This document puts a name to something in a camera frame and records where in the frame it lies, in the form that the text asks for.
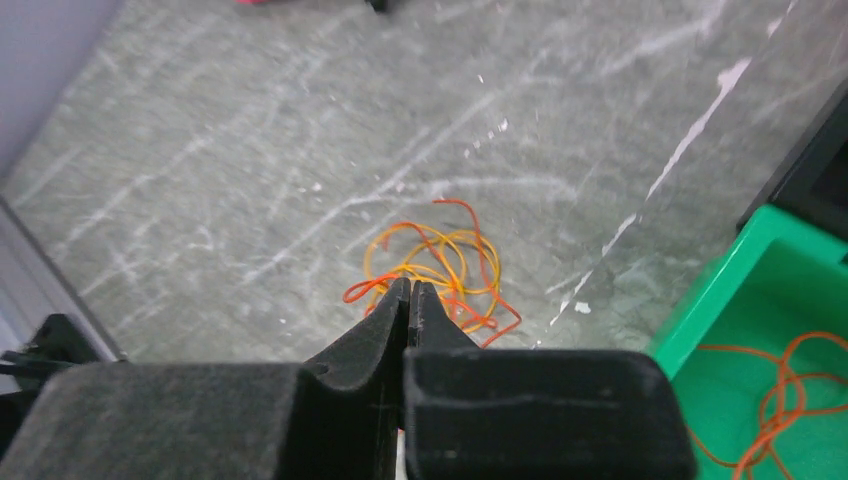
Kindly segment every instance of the string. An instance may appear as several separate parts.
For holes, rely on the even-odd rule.
[[[758,410],[759,431],[757,432],[754,441],[742,454],[737,462],[728,462],[714,455],[704,443],[695,435],[695,432],[689,428],[689,434],[692,437],[695,445],[709,458],[712,462],[721,465],[722,467],[733,469],[733,480],[739,480],[744,474],[749,480],[753,479],[753,467],[760,464],[766,457],[771,457],[780,470],[781,474],[788,480],[792,480],[792,475],[783,463],[783,460],[778,455],[774,448],[774,442],[777,437],[791,427],[798,419],[805,416],[813,415],[830,415],[848,411],[848,404],[839,405],[829,408],[806,408],[807,393],[804,388],[804,380],[829,380],[841,385],[848,385],[848,379],[827,372],[812,372],[804,374],[796,374],[789,366],[789,361],[792,354],[798,347],[811,339],[819,338],[828,340],[848,350],[848,342],[842,337],[829,332],[808,332],[794,338],[780,356],[772,355],[762,350],[757,350],[749,347],[741,347],[735,345],[701,345],[699,350],[715,351],[715,352],[731,352],[753,355],[763,358],[775,366],[777,366],[777,382],[768,390],[766,395],[760,401]],[[786,410],[786,397],[789,385],[794,386],[796,395],[796,406],[789,411]],[[772,399],[775,400],[774,413],[766,418],[766,411]]]
[[[342,299],[345,303],[352,303],[370,292],[371,295],[365,307],[365,315],[368,315],[382,295],[386,293],[394,279],[407,277],[412,281],[430,282],[436,287],[448,317],[459,325],[462,331],[470,334],[480,329],[489,329],[494,332],[481,344],[483,348],[486,348],[521,324],[521,315],[500,294],[500,257],[492,242],[482,234],[477,214],[468,203],[458,199],[440,199],[434,200],[433,203],[463,207],[471,217],[473,229],[459,229],[443,233],[433,227],[412,222],[400,222],[390,226],[386,231],[377,235],[365,249],[362,269],[366,279],[352,285],[345,291]],[[417,234],[420,243],[415,245],[401,262],[389,269],[388,272],[382,275],[374,275],[371,267],[374,251],[377,248],[388,250],[390,239],[408,230]],[[468,249],[477,251],[480,276],[483,280],[482,287],[469,285],[470,267],[465,258],[465,251]],[[430,267],[417,262],[419,255],[425,252],[436,260],[438,267]],[[487,306],[485,310],[482,310],[482,313],[470,306],[471,298],[477,296],[488,297]],[[512,323],[503,328],[494,318],[498,307],[505,309],[515,317]]]

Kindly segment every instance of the gray marble surface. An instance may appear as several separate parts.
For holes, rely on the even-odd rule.
[[[525,317],[495,346],[638,349],[848,73],[846,25],[833,0],[129,0],[2,192],[137,360],[312,355],[360,317],[371,237],[467,225],[442,195]]]

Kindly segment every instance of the gray table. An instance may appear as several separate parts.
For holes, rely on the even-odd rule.
[[[178,3],[128,2],[3,188],[145,361],[313,354],[371,237],[467,224],[442,195],[525,316],[496,346],[641,348],[848,72],[840,1]]]

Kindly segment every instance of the pile of rubber bands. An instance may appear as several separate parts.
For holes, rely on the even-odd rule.
[[[371,292],[371,298],[365,309],[367,316],[377,305],[380,297],[386,293],[389,284],[400,277],[409,277],[410,280],[420,280],[433,283],[448,312],[448,316],[465,333],[472,333],[480,329],[489,329],[493,334],[487,338],[481,346],[483,348],[514,330],[521,323],[521,315],[507,303],[500,295],[501,262],[494,245],[480,232],[480,223],[477,214],[470,205],[462,200],[444,199],[434,200],[437,204],[454,204],[464,207],[471,216],[474,224],[473,230],[455,230],[450,233],[442,233],[435,228],[412,222],[400,222],[389,227],[368,245],[365,250],[363,269],[365,280],[351,286],[342,297],[345,303],[352,303]],[[371,271],[371,257],[378,246],[384,250],[389,248],[389,239],[404,230],[412,230],[419,237],[420,243],[416,245],[394,268],[388,272],[375,276]],[[476,250],[480,262],[480,274],[483,286],[470,288],[469,264],[465,259],[464,250]],[[437,268],[416,263],[416,258],[423,253],[429,253],[435,258]],[[451,263],[449,257],[453,257],[459,265]],[[483,313],[469,306],[470,297],[486,296],[489,298],[488,307]],[[498,306],[509,311],[515,320],[501,328],[498,321],[493,317]]]
[[[700,350],[754,355],[773,363],[777,367],[777,382],[760,401],[759,432],[751,446],[739,458],[739,461],[733,463],[717,458],[695,435],[695,432],[691,429],[689,430],[695,444],[710,460],[723,467],[733,469],[733,480],[741,479],[743,474],[746,478],[752,479],[753,468],[762,463],[767,457],[771,457],[777,468],[780,469],[780,472],[787,479],[791,480],[793,478],[792,475],[775,450],[774,442],[778,435],[785,432],[802,417],[828,415],[848,410],[848,404],[829,408],[807,408],[807,392],[804,388],[804,381],[817,379],[836,382],[842,386],[848,385],[848,379],[838,375],[826,372],[797,374],[789,366],[789,360],[795,350],[798,349],[798,346],[813,338],[831,341],[843,349],[848,350],[848,342],[845,339],[829,332],[809,332],[800,335],[789,343],[789,346],[780,356],[775,356],[762,350],[732,345],[702,345],[698,347]],[[795,408],[787,409],[786,404],[790,385],[795,389],[796,405]],[[774,412],[767,416],[766,412],[769,409],[772,399],[775,399]]]

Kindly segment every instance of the green plastic container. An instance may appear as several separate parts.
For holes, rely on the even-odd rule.
[[[672,380],[687,423],[719,458],[736,462],[752,443],[760,401],[774,386],[777,370],[751,355],[696,347],[730,344],[780,355],[805,332],[825,330],[848,338],[846,256],[845,242],[775,207],[761,207],[655,337],[649,351]],[[848,352],[826,340],[809,340],[793,355],[791,366],[799,374],[825,371],[848,377]],[[848,403],[844,386],[826,380],[804,385],[808,408]],[[793,393],[788,404],[794,402]],[[848,413],[803,417],[775,446],[797,479],[848,479]],[[697,448],[696,455],[699,479],[731,477],[730,469]],[[784,478],[771,459],[753,473],[757,480]]]

